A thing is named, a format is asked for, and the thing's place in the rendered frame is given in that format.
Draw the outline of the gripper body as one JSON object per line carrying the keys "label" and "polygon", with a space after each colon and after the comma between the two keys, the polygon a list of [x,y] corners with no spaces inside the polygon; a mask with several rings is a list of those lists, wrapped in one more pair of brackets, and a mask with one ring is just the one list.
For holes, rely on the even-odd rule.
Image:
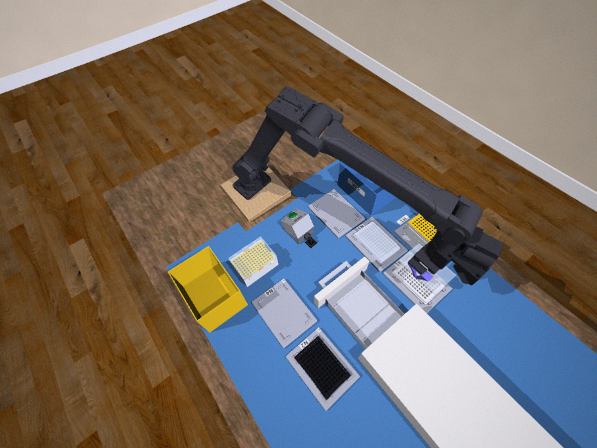
{"label": "gripper body", "polygon": [[[430,258],[433,256],[433,254],[435,253],[436,250],[439,250],[440,252],[443,252],[445,254],[450,254],[453,252],[444,252],[442,250],[440,250],[439,248],[436,247],[436,245],[434,244],[434,238],[432,238],[432,240],[426,244],[425,246],[423,246],[409,261],[408,263],[415,268],[415,270],[417,270],[417,272],[419,272],[419,274],[423,274],[424,272],[426,272],[426,268],[423,266],[425,265],[428,268],[428,271],[431,274],[435,274],[437,273],[440,268],[438,268],[434,263],[432,263],[430,261]],[[421,263],[423,264],[421,264]]]}

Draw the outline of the yellow open-top bin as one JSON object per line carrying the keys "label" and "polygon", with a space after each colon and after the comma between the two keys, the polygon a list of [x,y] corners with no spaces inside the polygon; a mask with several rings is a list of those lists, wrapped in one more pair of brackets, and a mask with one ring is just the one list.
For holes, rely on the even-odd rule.
{"label": "yellow open-top bin", "polygon": [[209,246],[168,273],[196,321],[209,332],[248,305]]}

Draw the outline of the blue bench mat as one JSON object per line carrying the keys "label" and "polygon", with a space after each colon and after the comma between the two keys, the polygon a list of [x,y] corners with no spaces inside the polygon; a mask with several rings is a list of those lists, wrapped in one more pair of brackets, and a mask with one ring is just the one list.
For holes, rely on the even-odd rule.
{"label": "blue bench mat", "polygon": [[[346,234],[371,217],[412,250],[394,232],[418,212],[395,198],[368,214],[338,186],[340,163],[290,189],[297,199],[251,229],[237,222],[166,268],[209,246],[241,291],[247,306],[211,332],[200,326],[271,448],[430,448],[359,361],[363,346],[326,303],[314,303],[319,281],[364,257]],[[333,189],[365,217],[340,238],[308,208]],[[311,218],[312,248],[282,228],[295,209]],[[279,265],[247,287],[229,257],[259,237]],[[383,275],[400,258],[381,272],[369,262],[364,273],[406,314],[414,304]],[[563,448],[597,448],[597,354],[491,268],[469,285],[453,266],[452,289],[427,314]],[[285,348],[252,304],[282,279],[317,319]],[[326,411],[286,359],[317,328],[360,376]]]}

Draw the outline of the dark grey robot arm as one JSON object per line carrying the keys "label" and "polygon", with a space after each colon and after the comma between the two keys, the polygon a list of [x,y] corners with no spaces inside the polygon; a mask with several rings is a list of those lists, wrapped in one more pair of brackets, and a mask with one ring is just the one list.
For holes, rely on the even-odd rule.
{"label": "dark grey robot arm", "polygon": [[462,283],[475,284],[498,259],[503,243],[476,227],[482,216],[476,202],[431,184],[367,144],[341,124],[343,114],[329,105],[286,86],[265,112],[249,149],[232,167],[239,178],[233,187],[247,200],[271,182],[264,172],[268,155],[287,131],[293,144],[307,154],[316,157],[322,152],[338,159],[434,225],[436,247],[455,252],[436,250],[430,261],[440,269],[454,262]]}

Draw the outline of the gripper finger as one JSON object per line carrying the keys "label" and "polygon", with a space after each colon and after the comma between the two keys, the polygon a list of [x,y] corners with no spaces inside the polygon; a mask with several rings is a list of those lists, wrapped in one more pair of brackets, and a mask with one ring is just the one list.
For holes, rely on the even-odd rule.
{"label": "gripper finger", "polygon": [[409,263],[408,263],[408,265],[409,265],[409,267],[411,268],[411,270],[412,270],[412,274],[413,274],[413,276],[414,276],[416,279],[422,279],[422,280],[425,280],[425,281],[429,281],[429,280],[431,280],[431,279],[434,277],[434,276],[433,276],[433,275],[431,275],[431,274],[430,274],[430,273],[429,273],[427,270],[426,270],[426,272],[424,272],[422,275],[421,275],[421,274],[420,274],[420,275],[417,275],[416,273],[419,273],[419,272],[417,272],[417,270],[415,270],[415,268],[413,268],[413,267],[412,267],[412,266],[411,266]]}

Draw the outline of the blue open-top bin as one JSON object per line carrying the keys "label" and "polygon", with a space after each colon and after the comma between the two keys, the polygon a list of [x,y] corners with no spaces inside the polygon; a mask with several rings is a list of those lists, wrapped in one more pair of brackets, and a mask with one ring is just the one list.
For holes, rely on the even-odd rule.
{"label": "blue open-top bin", "polygon": [[338,186],[370,215],[396,198],[342,162]]}

